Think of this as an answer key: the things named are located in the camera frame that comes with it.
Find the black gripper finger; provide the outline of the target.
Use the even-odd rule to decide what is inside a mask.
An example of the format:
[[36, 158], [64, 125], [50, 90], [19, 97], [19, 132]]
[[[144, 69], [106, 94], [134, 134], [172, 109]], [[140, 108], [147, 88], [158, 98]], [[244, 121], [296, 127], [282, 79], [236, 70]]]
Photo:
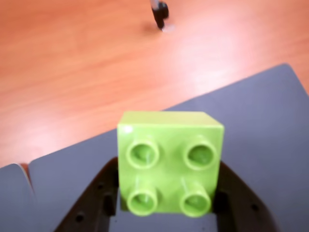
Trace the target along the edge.
[[223, 161], [213, 202], [219, 232], [279, 232], [260, 198]]
[[112, 158], [87, 186], [56, 232], [107, 232], [116, 214], [118, 159]]

